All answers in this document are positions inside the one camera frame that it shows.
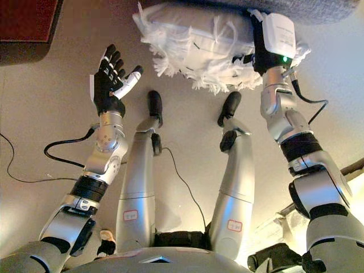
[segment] white fingertip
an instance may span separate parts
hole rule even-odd
[[[101,65],[102,60],[106,60],[107,62],[109,62],[109,58],[105,56],[106,51],[107,51],[107,49],[105,49],[104,54],[102,54],[102,57],[101,57],[101,60],[100,60],[100,65]]]
[[[141,74],[139,72],[131,73],[127,79],[123,80],[124,85],[114,92],[114,96],[121,100],[137,84],[140,77]]]
[[[94,76],[90,75],[90,98],[93,102],[93,98],[95,97],[95,83],[94,83]]]

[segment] sticker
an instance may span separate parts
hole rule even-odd
[[[176,250],[179,252],[193,252],[193,253],[206,253],[209,254],[207,250],[204,249],[194,249],[191,247],[176,247]]]
[[[138,219],[137,210],[127,210],[124,212],[124,221],[132,221]]]
[[[227,222],[227,229],[234,232],[241,232],[243,229],[243,223],[235,220],[229,220]]]

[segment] black wire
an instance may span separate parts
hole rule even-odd
[[[64,162],[64,163],[68,163],[68,164],[72,164],[72,165],[76,165],[76,166],[79,166],[81,168],[84,168],[85,166],[78,163],[78,162],[74,162],[74,161],[71,161],[71,160],[67,160],[67,159],[63,159],[63,158],[58,158],[56,156],[53,156],[51,154],[48,153],[48,150],[53,147],[53,146],[56,146],[56,145],[61,145],[61,144],[66,144],[66,143],[75,143],[75,142],[80,142],[80,141],[84,141],[86,139],[88,139],[93,133],[95,132],[95,129],[94,128],[90,128],[89,131],[87,132],[87,134],[82,137],[82,138],[77,138],[77,139],[70,139],[70,140],[61,140],[61,141],[56,141],[56,142],[52,142],[51,144],[48,144],[45,148],[44,148],[44,154],[53,159],[53,160],[57,160],[57,161],[61,161],[61,162]]]
[[[178,173],[177,165],[176,165],[176,161],[175,161],[175,157],[173,156],[173,153],[172,153],[171,149],[169,149],[168,147],[164,147],[164,148],[162,148],[162,150],[168,150],[168,151],[169,151],[169,153],[171,154],[171,157],[172,157],[172,160],[173,160],[173,164],[174,164],[174,166],[175,166],[175,170],[176,170],[176,173],[177,173],[178,177],[179,177],[179,178],[182,180],[182,182],[183,182],[183,183],[187,186],[187,188],[188,188],[188,190],[189,190],[189,194],[191,195],[193,202],[195,202],[195,204],[197,205],[198,209],[200,210],[200,213],[201,213],[201,215],[202,215],[202,220],[203,220],[203,222],[204,222],[205,232],[206,232],[206,222],[205,222],[205,216],[204,216],[204,214],[203,214],[203,212],[202,212],[202,209],[201,209],[200,205],[197,203],[196,199],[193,197],[193,194],[192,194],[192,191],[191,191],[191,189],[190,189],[189,185],[187,184],[187,182],[186,182],[186,181],[185,181],[185,180],[184,180],[184,179],[180,176],[180,174]]]
[[[300,90],[300,86],[298,85],[298,80],[293,80],[292,81],[292,86],[296,91],[297,96],[303,100],[304,102],[307,102],[309,104],[320,104],[323,103],[322,107],[316,112],[315,115],[313,115],[313,117],[309,120],[308,124],[311,124],[311,122],[313,122],[313,120],[321,113],[322,110],[325,109],[326,105],[329,104],[328,100],[321,100],[321,101],[312,101],[309,100],[307,98],[305,98],[302,94],[301,94],[301,90]]]
[[[11,166],[11,164],[13,163],[14,160],[14,156],[15,156],[15,151],[14,151],[14,146],[13,144],[10,142],[10,140],[5,137],[3,134],[0,133],[0,135],[10,144],[11,150],[13,151],[13,155],[11,156],[11,160],[6,168],[6,172],[7,174],[14,180],[19,181],[19,182],[23,182],[23,183],[38,183],[38,182],[45,182],[45,181],[55,181],[55,180],[73,180],[73,181],[77,181],[77,179],[74,178],[67,178],[67,177],[60,177],[60,178],[52,178],[52,179],[41,179],[41,180],[34,180],[34,181],[25,181],[22,179],[18,179],[16,177],[14,177],[10,172],[9,172],[9,168]]]

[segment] white fluffy object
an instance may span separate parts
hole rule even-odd
[[[192,88],[208,88],[214,94],[254,89],[262,78],[252,64],[234,56],[254,53],[253,27],[250,18],[238,12],[203,9],[175,3],[163,3],[142,10],[133,19],[140,29],[142,42],[151,45],[158,76],[182,73],[194,79]],[[297,65],[310,52],[297,40]]]

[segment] robotic hand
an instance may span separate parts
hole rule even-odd
[[[92,216],[117,175],[127,142],[122,132],[125,107],[120,99],[138,82],[137,66],[126,78],[120,53],[108,46],[98,72],[91,76],[90,93],[100,117],[93,153],[70,194],[54,211],[39,241],[30,242],[1,260],[0,272],[60,272],[70,256],[82,253],[92,235]]]
[[[134,87],[143,73],[143,68],[138,65],[123,79],[125,70],[121,67],[124,62],[120,56],[115,46],[109,45],[101,59],[98,72],[90,76],[90,96],[98,115],[107,111],[117,111],[124,117],[125,106],[120,99]]]

